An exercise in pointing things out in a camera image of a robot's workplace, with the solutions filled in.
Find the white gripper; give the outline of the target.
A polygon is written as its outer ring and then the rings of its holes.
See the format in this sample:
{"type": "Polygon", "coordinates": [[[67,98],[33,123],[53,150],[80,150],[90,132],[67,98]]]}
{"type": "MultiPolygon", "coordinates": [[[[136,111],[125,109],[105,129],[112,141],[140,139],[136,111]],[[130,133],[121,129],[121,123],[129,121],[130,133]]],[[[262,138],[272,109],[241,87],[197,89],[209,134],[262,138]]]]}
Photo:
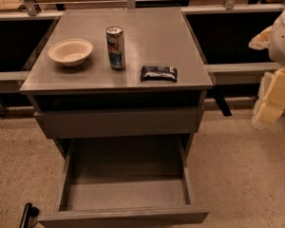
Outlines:
{"type": "MultiPolygon", "coordinates": [[[[272,26],[267,27],[248,44],[249,48],[263,50],[269,47],[272,26]]],[[[266,72],[261,79],[258,99],[253,110],[253,124],[273,124],[285,111],[285,67],[274,73],[266,72]]]]}

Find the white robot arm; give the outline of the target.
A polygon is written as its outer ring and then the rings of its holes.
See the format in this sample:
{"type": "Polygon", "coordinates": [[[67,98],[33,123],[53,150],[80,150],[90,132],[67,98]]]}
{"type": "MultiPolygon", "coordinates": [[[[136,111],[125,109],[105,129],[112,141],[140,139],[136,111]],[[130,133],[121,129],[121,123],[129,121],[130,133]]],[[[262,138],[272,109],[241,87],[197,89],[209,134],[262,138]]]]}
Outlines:
{"type": "Polygon", "coordinates": [[[248,46],[255,50],[267,48],[270,59],[280,64],[280,69],[262,77],[252,119],[255,126],[273,124],[285,111],[285,10],[248,46]]]}

